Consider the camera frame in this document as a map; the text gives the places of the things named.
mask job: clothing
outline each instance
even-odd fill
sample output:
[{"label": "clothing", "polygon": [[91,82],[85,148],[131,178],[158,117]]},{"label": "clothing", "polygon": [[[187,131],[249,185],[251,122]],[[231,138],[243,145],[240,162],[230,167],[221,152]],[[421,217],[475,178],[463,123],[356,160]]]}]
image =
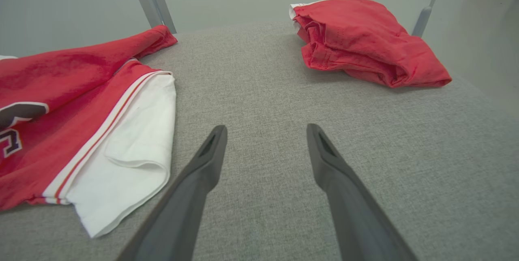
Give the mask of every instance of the clothing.
[{"label": "clothing", "polygon": [[17,58],[16,56],[0,56],[0,60],[7,60],[8,58]]},{"label": "clothing", "polygon": [[108,233],[169,179],[176,92],[138,59],[167,27],[100,45],[0,60],[0,209],[73,203]]},{"label": "clothing", "polygon": [[442,87],[452,81],[427,44],[410,36],[385,6],[371,0],[292,4],[290,18],[307,43],[309,68],[341,69],[391,88]]}]

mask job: printed number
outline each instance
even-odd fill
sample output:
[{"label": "printed number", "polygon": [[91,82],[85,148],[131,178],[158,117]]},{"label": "printed number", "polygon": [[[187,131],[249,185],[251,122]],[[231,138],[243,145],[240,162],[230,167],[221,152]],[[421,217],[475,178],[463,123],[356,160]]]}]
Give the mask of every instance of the printed number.
[{"label": "printed number", "polygon": [[4,147],[4,159],[22,149],[20,135],[17,130],[9,128],[0,132],[0,142],[7,141],[7,146]]},{"label": "printed number", "polygon": [[0,109],[0,142],[7,141],[4,158],[22,149],[18,131],[9,128],[21,121],[32,121],[49,112],[49,106],[39,102],[17,102]]}]

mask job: gray upholstered bench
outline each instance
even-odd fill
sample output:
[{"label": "gray upholstered bench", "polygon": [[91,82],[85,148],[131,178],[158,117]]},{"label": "gray upholstered bench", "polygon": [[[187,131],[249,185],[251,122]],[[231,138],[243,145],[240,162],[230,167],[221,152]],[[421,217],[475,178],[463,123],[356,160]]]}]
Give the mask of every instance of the gray upholstered bench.
[{"label": "gray upholstered bench", "polygon": [[[178,34],[142,61],[176,78],[172,178],[228,128],[196,260],[340,259],[306,124],[319,124],[422,260],[519,258],[519,125],[453,74],[392,90],[308,69],[291,23]],[[2,260],[112,260],[157,203],[91,240],[72,206],[0,214]]]}]

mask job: red stripe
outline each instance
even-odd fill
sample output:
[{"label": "red stripe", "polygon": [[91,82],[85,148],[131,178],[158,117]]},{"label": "red stripe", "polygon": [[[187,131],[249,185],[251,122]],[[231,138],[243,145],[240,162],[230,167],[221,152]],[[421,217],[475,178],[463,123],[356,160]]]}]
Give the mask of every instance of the red stripe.
[{"label": "red stripe", "polygon": [[69,172],[69,174],[66,176],[65,180],[63,180],[63,182],[61,183],[60,187],[58,188],[58,191],[56,191],[56,194],[54,194],[54,198],[56,198],[56,202],[57,204],[61,204],[61,199],[59,198],[59,194],[61,193],[61,190],[63,190],[63,187],[65,187],[65,184],[67,183],[67,181],[69,180],[70,176],[72,176],[72,173],[74,173],[74,171],[76,170],[76,168],[78,167],[79,163],[81,163],[85,157],[87,156],[87,154],[90,153],[90,151],[92,150],[92,148],[94,146],[96,146],[96,144],[99,142],[100,139],[102,139],[104,137],[104,135],[106,134],[106,132],[110,129],[110,127],[114,124],[115,120],[119,117],[119,114],[121,113],[121,111],[124,109],[124,107],[126,106],[126,104],[128,103],[128,100],[130,100],[130,98],[132,97],[133,93],[135,93],[135,91],[137,89],[139,89],[139,86],[148,78],[150,77],[152,74],[154,73],[151,73],[149,74],[146,78],[144,78],[138,85],[137,87],[135,87],[135,89],[133,89],[132,93],[130,94],[130,96],[128,96],[128,98],[126,98],[126,101],[124,101],[124,104],[122,105],[122,107],[119,109],[119,112],[117,112],[117,115],[115,115],[114,119],[112,120],[112,122],[110,123],[110,125],[108,126],[108,128],[103,132],[103,134],[98,138],[98,140],[88,149],[88,151],[83,155],[83,157],[81,157],[81,159],[76,163],[76,165],[74,165],[74,167],[72,168],[72,170]]}]

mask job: white fabric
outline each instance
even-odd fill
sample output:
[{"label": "white fabric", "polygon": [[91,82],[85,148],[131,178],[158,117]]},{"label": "white fabric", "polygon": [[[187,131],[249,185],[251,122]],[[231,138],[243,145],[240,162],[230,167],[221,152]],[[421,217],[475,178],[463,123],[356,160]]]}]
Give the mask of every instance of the white fabric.
[{"label": "white fabric", "polygon": [[0,56],[0,60],[7,60],[8,58],[17,58],[16,56]]},{"label": "white fabric", "polygon": [[[289,17],[290,17],[290,19],[293,20],[295,18],[295,16],[296,16],[296,14],[295,14],[295,7],[296,6],[307,6],[309,4],[315,4],[315,3],[320,2],[320,1],[326,1],[326,0],[314,1],[314,2],[310,2],[308,4],[290,4],[290,6],[289,6]],[[299,23],[297,23],[296,21],[294,21],[294,28],[295,28],[295,30],[297,32],[297,31],[299,31],[299,29],[301,29],[301,25]]]},{"label": "white fabric", "polygon": [[95,134],[90,137],[87,142],[81,147],[76,155],[67,163],[63,169],[54,177],[54,180],[47,186],[43,192],[47,203],[70,204],[66,195],[69,192],[70,186],[78,175],[79,171],[90,159],[92,154],[97,150],[99,145],[106,139],[111,131],[117,126],[117,123],[126,113],[133,100],[141,89],[146,86],[148,81],[159,74],[171,74],[168,71],[154,71],[153,73],[144,74],[131,86],[126,89],[117,104],[112,108],[112,111],[106,117],[102,125],[98,128]]},{"label": "white fabric", "polygon": [[174,135],[174,77],[156,75],[74,179],[74,204],[90,237],[113,230],[169,180]]}]

